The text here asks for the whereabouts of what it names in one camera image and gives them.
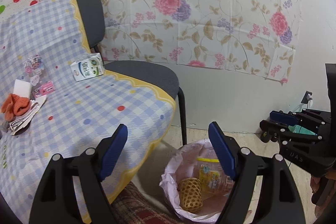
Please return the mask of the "person right hand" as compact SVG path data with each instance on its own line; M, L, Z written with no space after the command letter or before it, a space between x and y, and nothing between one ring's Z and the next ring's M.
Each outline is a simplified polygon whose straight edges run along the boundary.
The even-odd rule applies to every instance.
M320 177L311 176L310 187L312 189L312 193L316 193L318 191L320 179L321 179Z

